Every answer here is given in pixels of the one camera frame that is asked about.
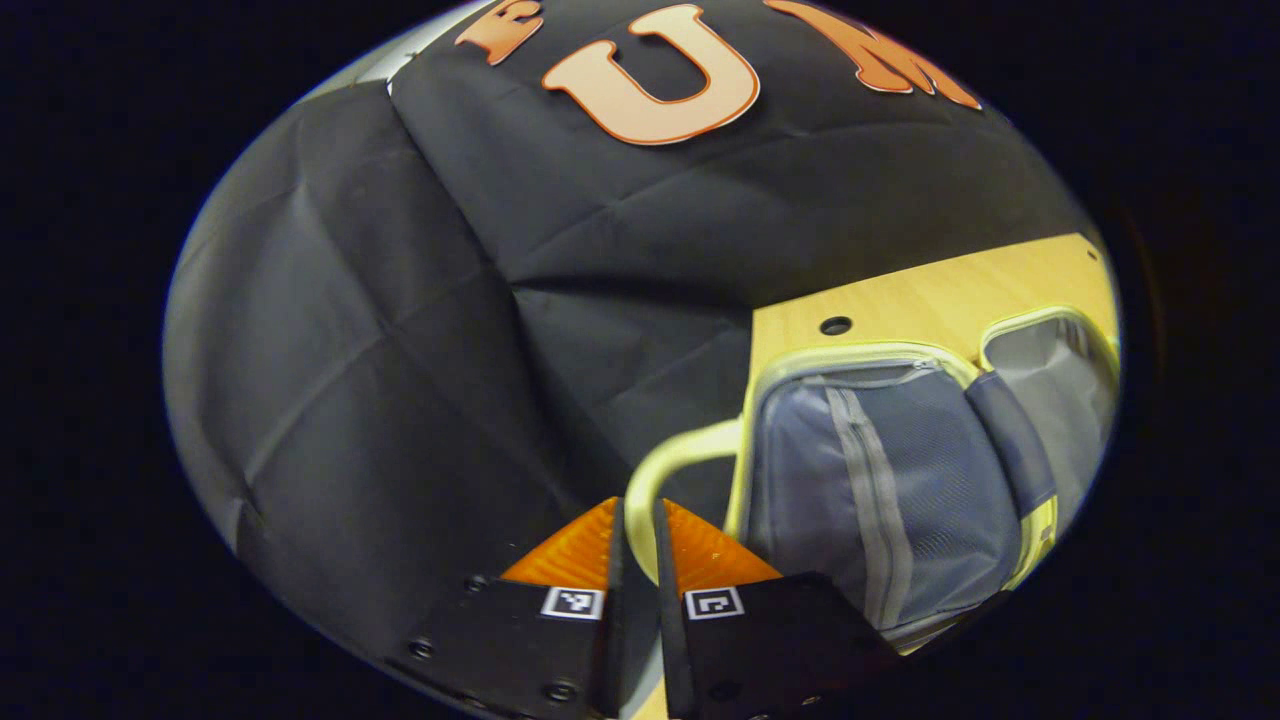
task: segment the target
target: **orange letter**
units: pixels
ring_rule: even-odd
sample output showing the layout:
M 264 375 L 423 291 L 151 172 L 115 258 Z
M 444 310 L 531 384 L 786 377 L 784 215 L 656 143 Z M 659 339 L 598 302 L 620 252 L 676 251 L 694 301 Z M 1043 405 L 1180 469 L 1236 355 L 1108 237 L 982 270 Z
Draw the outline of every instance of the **orange letter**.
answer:
M 634 145 L 667 145 L 689 140 L 735 120 L 760 95 L 760 78 L 699 17 L 696 5 L 654 10 L 628 28 L 632 35 L 657 35 L 685 54 L 707 86 L 684 100 L 658 100 L 614 60 L 617 45 L 600 40 L 556 64 L 543 76 L 543 87 L 568 92 L 604 132 Z
M 966 105 L 974 110 L 982 110 L 980 102 L 961 90 L 955 81 L 948 78 L 933 63 L 883 35 L 877 36 L 869 29 L 865 32 L 860 31 L 817 8 L 801 5 L 800 3 L 764 0 L 764 4 L 780 13 L 797 17 L 813 26 L 818 32 L 826 35 L 828 40 L 844 50 L 845 55 L 849 55 L 849 59 L 858 65 L 858 79 L 863 81 L 863 85 L 872 90 L 882 92 L 911 92 L 911 83 L 915 83 L 920 90 L 933 95 L 933 86 L 936 83 L 942 95 L 951 101 Z M 906 76 L 911 82 L 906 82 L 906 79 L 891 73 L 881 60 L 902 73 L 902 76 Z
M 543 6 L 534 0 L 504 0 L 481 15 L 479 20 L 471 23 L 471 27 L 462 31 L 462 35 L 453 44 L 474 42 L 488 50 L 489 64 L 497 65 L 515 53 L 522 42 L 532 37 L 538 28 L 543 27 L 541 18 L 527 23 L 516 20 L 536 15 L 541 9 Z

